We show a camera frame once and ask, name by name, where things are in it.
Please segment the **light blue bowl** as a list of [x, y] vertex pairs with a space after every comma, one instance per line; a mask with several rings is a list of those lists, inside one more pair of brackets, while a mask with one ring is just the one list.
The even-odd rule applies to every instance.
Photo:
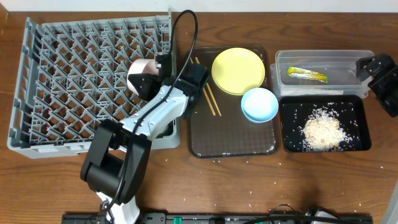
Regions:
[[276, 96], [266, 88], [253, 88], [241, 99], [243, 115], [252, 123], [266, 123], [278, 113], [279, 102]]

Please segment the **yellow plate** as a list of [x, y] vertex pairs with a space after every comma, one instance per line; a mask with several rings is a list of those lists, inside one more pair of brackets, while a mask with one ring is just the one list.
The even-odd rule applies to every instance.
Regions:
[[211, 67], [216, 86], [230, 95], [244, 95], [260, 87], [265, 74], [261, 58], [253, 51], [240, 47], [222, 51]]

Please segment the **pink white bowl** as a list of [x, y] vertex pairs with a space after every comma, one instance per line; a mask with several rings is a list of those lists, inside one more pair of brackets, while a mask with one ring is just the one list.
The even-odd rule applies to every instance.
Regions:
[[154, 59], [144, 59], [140, 58], [135, 60], [131, 66], [129, 67], [129, 70], [127, 72], [127, 87], [135, 94], [139, 94], [137, 88], [133, 85], [133, 82], [129, 80], [130, 75], [138, 75], [142, 73], [148, 73], [150, 75], [159, 75], [159, 70], [155, 66], [155, 60]]

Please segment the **yellow green wrapper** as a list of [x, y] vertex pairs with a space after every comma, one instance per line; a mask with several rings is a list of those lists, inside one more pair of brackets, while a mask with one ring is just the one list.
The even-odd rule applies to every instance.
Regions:
[[287, 70], [287, 76], [292, 78], [301, 78], [328, 83], [328, 77], [326, 75], [304, 68], [289, 67], [289, 69]]

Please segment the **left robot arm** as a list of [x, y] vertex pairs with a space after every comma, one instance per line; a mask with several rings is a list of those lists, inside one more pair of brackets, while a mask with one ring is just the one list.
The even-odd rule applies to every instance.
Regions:
[[179, 117], [189, 117], [200, 100], [209, 71], [189, 62], [188, 72], [171, 75], [171, 57], [138, 59], [127, 72], [127, 87], [147, 103], [120, 121], [98, 126], [80, 177], [102, 200], [101, 222], [135, 223], [140, 215], [135, 195], [147, 169], [152, 142]]

